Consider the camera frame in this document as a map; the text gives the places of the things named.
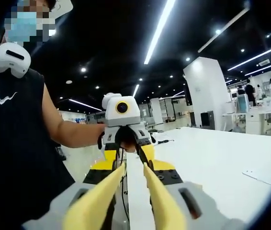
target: white desk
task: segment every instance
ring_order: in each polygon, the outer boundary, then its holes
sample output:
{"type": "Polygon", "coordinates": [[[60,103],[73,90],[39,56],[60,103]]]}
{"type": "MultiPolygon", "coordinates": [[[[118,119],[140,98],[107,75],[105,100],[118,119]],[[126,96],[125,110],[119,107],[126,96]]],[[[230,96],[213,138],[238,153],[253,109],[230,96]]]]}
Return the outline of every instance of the white desk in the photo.
{"type": "MultiPolygon", "coordinates": [[[[271,185],[242,174],[271,172],[271,137],[183,127],[165,132],[175,142],[155,146],[156,159],[172,163],[183,181],[203,185],[228,218],[249,223],[271,195],[271,185]]],[[[131,230],[153,230],[143,166],[127,155],[131,230]]]]}

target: black ceiling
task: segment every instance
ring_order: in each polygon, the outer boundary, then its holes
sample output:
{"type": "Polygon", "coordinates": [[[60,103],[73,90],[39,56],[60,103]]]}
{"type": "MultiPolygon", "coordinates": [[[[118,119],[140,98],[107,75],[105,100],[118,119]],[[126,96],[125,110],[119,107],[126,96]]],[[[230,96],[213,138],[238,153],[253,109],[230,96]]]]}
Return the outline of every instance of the black ceiling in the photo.
{"type": "Polygon", "coordinates": [[[197,52],[216,29],[244,9],[242,0],[176,0],[148,65],[143,63],[166,0],[72,3],[74,9],[57,20],[56,35],[34,52],[32,61],[32,68],[44,74],[54,104],[61,110],[96,112],[68,99],[102,108],[104,94],[132,95],[138,83],[138,103],[147,97],[174,95],[185,88],[183,69],[198,56],[217,59],[232,83],[246,79],[244,74],[257,70],[260,61],[271,59],[270,53],[227,71],[271,48],[271,36],[266,37],[271,31],[258,26],[251,11],[203,52],[197,52]],[[87,69],[85,73],[80,71],[82,67],[87,69]]]}

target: hand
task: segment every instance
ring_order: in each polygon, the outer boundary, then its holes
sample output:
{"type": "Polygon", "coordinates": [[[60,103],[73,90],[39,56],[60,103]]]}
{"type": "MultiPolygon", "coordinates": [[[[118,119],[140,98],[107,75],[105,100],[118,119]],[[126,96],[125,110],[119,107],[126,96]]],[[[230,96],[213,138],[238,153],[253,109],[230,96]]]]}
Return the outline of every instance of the hand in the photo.
{"type": "Polygon", "coordinates": [[[136,147],[134,144],[127,144],[126,142],[121,143],[121,148],[123,148],[126,152],[135,152],[136,147]]]}

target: cable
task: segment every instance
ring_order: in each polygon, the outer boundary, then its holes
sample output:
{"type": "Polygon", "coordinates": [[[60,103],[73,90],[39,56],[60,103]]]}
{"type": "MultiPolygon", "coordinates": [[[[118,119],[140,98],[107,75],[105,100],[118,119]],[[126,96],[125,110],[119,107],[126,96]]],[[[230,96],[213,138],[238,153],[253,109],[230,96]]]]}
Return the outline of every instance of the cable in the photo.
{"type": "MultiPolygon", "coordinates": [[[[122,165],[122,162],[123,162],[123,155],[124,155],[124,149],[122,150],[121,165],[122,165]]],[[[127,216],[128,222],[130,223],[130,221],[129,221],[129,216],[128,216],[127,211],[126,211],[125,201],[124,201],[124,178],[125,178],[125,177],[126,177],[126,176],[124,176],[124,177],[122,178],[122,201],[123,201],[123,205],[124,205],[125,214],[126,214],[126,216],[127,216]]]]}

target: face mask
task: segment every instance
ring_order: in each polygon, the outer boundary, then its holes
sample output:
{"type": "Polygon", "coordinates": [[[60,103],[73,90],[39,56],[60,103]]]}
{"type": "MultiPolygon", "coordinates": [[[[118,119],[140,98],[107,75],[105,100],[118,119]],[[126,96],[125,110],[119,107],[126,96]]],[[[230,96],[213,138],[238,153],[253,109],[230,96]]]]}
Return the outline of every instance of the face mask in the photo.
{"type": "Polygon", "coordinates": [[[30,37],[36,36],[36,12],[16,12],[16,18],[5,20],[5,38],[7,42],[16,42],[23,45],[29,42],[30,37]]]}

